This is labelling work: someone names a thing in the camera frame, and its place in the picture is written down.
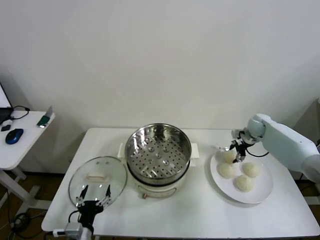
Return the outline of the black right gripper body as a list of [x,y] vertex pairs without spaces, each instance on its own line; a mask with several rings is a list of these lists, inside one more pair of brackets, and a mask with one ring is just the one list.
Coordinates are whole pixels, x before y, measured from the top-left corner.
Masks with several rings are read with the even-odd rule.
[[230,149],[235,149],[237,154],[245,154],[246,153],[246,145],[241,139],[234,139],[231,141]]

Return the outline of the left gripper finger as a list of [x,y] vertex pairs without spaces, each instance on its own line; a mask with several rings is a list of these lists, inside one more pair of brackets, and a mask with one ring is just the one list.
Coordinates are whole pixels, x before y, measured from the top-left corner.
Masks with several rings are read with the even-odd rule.
[[88,187],[89,187],[88,185],[83,186],[83,189],[82,189],[80,195],[76,197],[76,204],[75,204],[76,207],[80,207],[80,206],[83,206],[85,204],[84,203],[85,202],[85,196],[87,194]]
[[108,185],[105,196],[98,201],[97,206],[105,207],[111,202],[111,185]]

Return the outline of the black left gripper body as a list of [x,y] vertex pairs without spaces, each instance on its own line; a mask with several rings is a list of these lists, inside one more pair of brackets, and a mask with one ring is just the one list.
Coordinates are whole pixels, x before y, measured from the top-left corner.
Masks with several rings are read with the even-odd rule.
[[80,213],[79,222],[83,228],[93,229],[93,223],[97,214],[102,213],[104,207],[97,200],[87,200],[78,206]]

